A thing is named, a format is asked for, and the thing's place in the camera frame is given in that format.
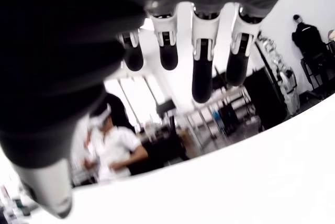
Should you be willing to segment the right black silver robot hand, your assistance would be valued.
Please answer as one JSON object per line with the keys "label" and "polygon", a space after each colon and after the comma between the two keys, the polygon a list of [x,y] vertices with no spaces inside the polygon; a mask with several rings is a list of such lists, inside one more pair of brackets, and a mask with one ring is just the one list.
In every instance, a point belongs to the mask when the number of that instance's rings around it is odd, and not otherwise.
{"label": "right black silver robot hand", "polygon": [[1,0],[1,148],[30,198],[51,215],[72,208],[75,126],[103,99],[103,81],[130,62],[137,32],[152,19],[161,64],[177,65],[176,7],[193,5],[192,94],[204,103],[220,12],[236,3],[226,70],[243,83],[263,19],[278,0]]}

